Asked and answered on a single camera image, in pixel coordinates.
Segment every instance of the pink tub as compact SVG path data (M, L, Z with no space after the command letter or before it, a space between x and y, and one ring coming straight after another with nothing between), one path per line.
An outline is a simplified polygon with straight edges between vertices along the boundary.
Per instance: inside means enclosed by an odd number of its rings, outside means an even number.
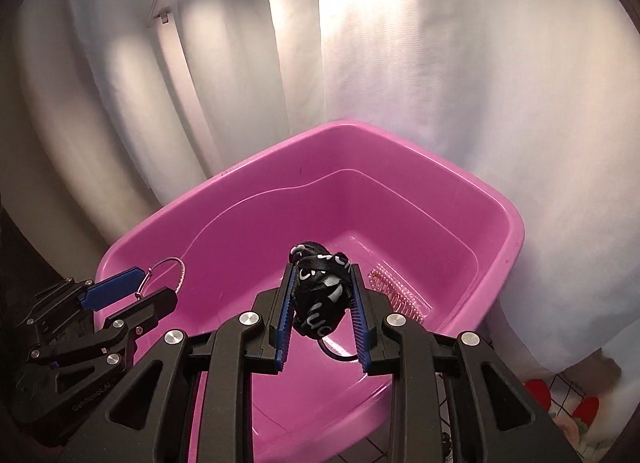
M139 340L139 358L169 329L198 334L250 309L258 292L279 285L290 248L312 240L345 252L365 278L382 264L424 301L426 328L455 336L478 326L523 239L513 205L474 176L397 136L339 121L167 205L111 247L97 280L184 260L177 309ZM177 284L178 266L163 266L147 291ZM97 313L96 326L132 300ZM355 353L350 321L330 340ZM363 377L357 362L333 361L294 332L284 372L254 375L253 398L257 462L319 463L388 417L390 379Z

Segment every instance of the small screw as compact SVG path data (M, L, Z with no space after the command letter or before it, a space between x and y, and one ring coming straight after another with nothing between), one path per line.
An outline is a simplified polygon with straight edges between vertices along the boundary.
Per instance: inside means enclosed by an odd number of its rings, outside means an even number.
M386 316L386 322L389 326L400 327L406 324L406 319L404 315L400 315L399 313L392 313L391 315Z
M172 329L164 334L164 341L167 344L180 344L184 338L184 333L179 329Z
M240 316L240 323L245 326L251 326L260 320L260 315L254 311L246 311Z
M472 331L465 331L460 337L460 340L467 346L477 346L480 344L480 337Z

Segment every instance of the transparent pink brush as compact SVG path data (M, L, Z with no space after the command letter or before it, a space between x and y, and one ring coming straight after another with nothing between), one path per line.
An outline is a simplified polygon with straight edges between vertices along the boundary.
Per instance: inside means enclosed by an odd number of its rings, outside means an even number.
M393 276L382 265L376 266L369 273L369 283L371 289L384 293L391 302L394 312L401 313L405 317L422 322L427 316L422 311L423 306L415 298L404 284L393 278Z

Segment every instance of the white fabric backdrop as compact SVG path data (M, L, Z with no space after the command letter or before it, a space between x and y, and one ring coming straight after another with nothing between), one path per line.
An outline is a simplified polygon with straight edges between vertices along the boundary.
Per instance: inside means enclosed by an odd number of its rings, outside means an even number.
M205 178L145 27L151 4L27 0L19 18L33 125L109 241L154 209L140 180L166 204ZM553 372L623 351L616 336L640 317L640 36L618 0L180 0L176 19L225 167L326 120L397 132L524 217L500 296L523 351ZM74 133L86 139L69 157ZM640 369L625 377L638 403ZM624 425L632 411L617 411Z

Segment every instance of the black cord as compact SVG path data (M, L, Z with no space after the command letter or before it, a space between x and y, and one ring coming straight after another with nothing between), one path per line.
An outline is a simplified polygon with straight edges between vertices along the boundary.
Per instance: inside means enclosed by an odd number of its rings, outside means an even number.
M324 341L319 338L318 339L318 345L320 347L320 349L322 351L324 351L324 354L327 355L328 357L331 357L334 360L337 360L338 362L353 362L354 360L358 360L358 356L357 355L349 355L348 357L343 357L342 355L339 355L338 353L334 353L333 351L331 351L326 344L324 343Z

